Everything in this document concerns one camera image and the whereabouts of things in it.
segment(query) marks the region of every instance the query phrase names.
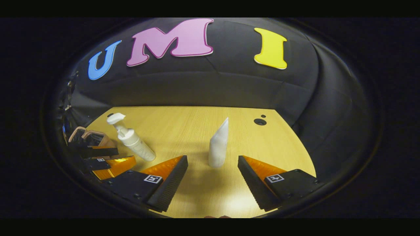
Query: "blue letter u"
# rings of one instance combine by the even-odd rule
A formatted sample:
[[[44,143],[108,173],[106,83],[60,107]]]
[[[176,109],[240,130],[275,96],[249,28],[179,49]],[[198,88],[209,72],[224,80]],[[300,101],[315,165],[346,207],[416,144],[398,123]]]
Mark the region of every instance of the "blue letter u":
[[[96,62],[98,61],[98,57],[102,52],[98,52],[95,56],[93,56],[89,60],[89,68],[87,70],[87,75],[89,76],[89,79],[96,80],[100,77],[104,76],[109,68],[111,68],[112,61],[114,60],[114,52],[117,45],[121,42],[116,41],[115,43],[109,45],[107,48],[105,48],[106,55],[105,55],[105,62],[104,65],[98,70],[96,69]]]

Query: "table surface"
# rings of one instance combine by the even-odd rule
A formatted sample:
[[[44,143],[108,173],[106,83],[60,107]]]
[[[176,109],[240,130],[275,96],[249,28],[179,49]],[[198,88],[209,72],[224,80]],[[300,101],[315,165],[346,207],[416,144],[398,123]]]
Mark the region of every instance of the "table surface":
[[[123,121],[126,127],[133,128],[156,153],[152,162],[135,155],[137,164],[132,170],[141,171],[181,155],[188,156],[188,169],[167,212],[159,213],[165,216],[251,218],[266,214],[258,207],[238,169],[240,155],[286,171],[298,168],[316,177],[305,147],[275,110],[197,106],[113,107],[92,122],[87,130],[107,134],[117,144],[119,156],[125,157],[134,153],[118,140],[115,128],[106,122],[110,113],[126,115]],[[214,169],[208,165],[210,138],[227,117],[226,160],[221,168]],[[257,125],[254,122],[257,118],[267,124]]]

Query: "letter m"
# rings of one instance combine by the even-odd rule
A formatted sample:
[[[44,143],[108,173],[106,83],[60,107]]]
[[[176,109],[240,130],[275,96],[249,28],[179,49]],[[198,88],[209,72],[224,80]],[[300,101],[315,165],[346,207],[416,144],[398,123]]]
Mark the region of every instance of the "letter m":
[[[156,58],[162,58],[176,39],[176,47],[171,51],[172,56],[191,57],[211,54],[213,48],[207,45],[206,30],[207,25],[213,21],[213,19],[192,19],[181,22],[167,34],[158,28],[135,34],[133,51],[127,66],[140,65],[149,60],[149,56],[144,53],[144,47],[147,47]]]

